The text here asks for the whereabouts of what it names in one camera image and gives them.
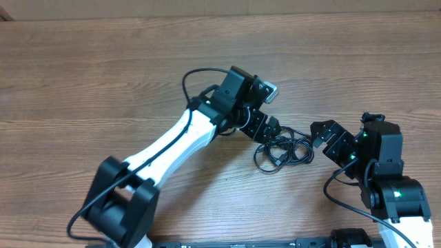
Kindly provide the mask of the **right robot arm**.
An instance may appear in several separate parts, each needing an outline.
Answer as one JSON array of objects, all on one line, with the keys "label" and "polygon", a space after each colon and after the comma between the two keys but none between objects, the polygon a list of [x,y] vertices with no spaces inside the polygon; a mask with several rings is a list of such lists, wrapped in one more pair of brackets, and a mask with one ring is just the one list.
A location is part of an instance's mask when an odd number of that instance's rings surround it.
[{"label": "right robot arm", "polygon": [[[431,210],[424,188],[403,174],[400,126],[368,112],[360,121],[356,135],[334,120],[310,126],[313,146],[325,143],[324,155],[339,166],[323,186],[325,196],[377,223],[385,247],[432,247]],[[357,180],[365,211],[328,193],[328,186],[341,174]]]}]

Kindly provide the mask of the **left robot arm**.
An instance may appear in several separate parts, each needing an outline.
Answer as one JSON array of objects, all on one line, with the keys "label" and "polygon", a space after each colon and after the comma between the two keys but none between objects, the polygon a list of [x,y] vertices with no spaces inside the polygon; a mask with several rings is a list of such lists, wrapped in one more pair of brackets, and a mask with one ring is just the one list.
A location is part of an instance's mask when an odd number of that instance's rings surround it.
[{"label": "left robot arm", "polygon": [[240,130],[257,143],[281,131],[278,120],[260,111],[278,88],[233,66],[219,85],[186,96],[178,122],[149,147],[118,161],[110,156],[96,171],[78,215],[98,232],[105,247],[151,247],[147,237],[165,181],[217,136]]}]

